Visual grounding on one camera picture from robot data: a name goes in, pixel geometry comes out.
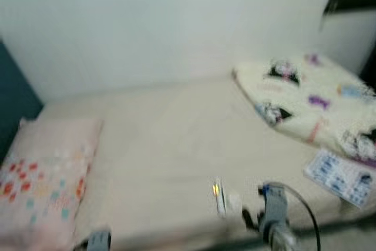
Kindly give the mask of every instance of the paper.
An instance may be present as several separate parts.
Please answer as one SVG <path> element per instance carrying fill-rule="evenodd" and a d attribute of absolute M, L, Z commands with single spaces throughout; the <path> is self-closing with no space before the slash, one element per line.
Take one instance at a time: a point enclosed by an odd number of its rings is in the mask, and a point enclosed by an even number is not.
<path fill-rule="evenodd" d="M 305 175 L 335 195 L 362 207 L 370 195 L 376 172 L 320 149 L 304 170 Z"/>

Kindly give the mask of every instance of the blanket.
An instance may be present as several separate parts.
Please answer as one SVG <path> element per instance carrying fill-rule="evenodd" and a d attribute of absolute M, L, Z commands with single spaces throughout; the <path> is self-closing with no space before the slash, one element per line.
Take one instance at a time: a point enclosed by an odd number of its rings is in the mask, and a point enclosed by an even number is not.
<path fill-rule="evenodd" d="M 372 89 L 325 56 L 241 64 L 234 77 L 275 130 L 376 168 Z"/>

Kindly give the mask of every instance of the white bed sheet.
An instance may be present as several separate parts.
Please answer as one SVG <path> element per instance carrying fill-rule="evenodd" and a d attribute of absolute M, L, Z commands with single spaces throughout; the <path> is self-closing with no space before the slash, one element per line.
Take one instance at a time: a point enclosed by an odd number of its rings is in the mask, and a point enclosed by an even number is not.
<path fill-rule="evenodd" d="M 173 238 L 172 249 L 218 242 L 225 236 L 212 195 L 216 176 L 254 216 L 263 207 L 257 185 L 267 180 L 297 189 L 320 224 L 376 211 L 375 191 L 359 209 L 305 178 L 303 168 L 317 148 L 270 129 L 230 78 L 80 96 L 47 104 L 40 118 L 82 116 L 105 123 L 77 216 L 77 239 L 107 225 L 114 248 L 162 238 Z M 304 209 L 289 202 L 292 224 L 310 226 Z M 244 236 L 240 215 L 231 225 L 237 229 L 231 236 Z"/>

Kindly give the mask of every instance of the pillowcase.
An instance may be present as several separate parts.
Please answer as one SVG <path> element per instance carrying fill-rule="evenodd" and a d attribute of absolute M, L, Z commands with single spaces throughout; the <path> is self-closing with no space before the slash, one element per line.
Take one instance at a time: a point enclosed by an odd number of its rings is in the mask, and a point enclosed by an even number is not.
<path fill-rule="evenodd" d="M 69 250 L 102 121 L 20 126 L 0 170 L 0 247 Z"/>

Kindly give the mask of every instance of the white wall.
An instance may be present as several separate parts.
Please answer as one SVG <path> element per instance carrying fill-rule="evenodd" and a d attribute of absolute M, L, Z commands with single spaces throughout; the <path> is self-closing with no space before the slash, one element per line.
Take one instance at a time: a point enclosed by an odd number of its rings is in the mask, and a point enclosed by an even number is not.
<path fill-rule="evenodd" d="M 48 101 L 224 74 L 319 50 L 358 72 L 376 12 L 322 18 L 327 0 L 0 0 L 0 35 Z"/>

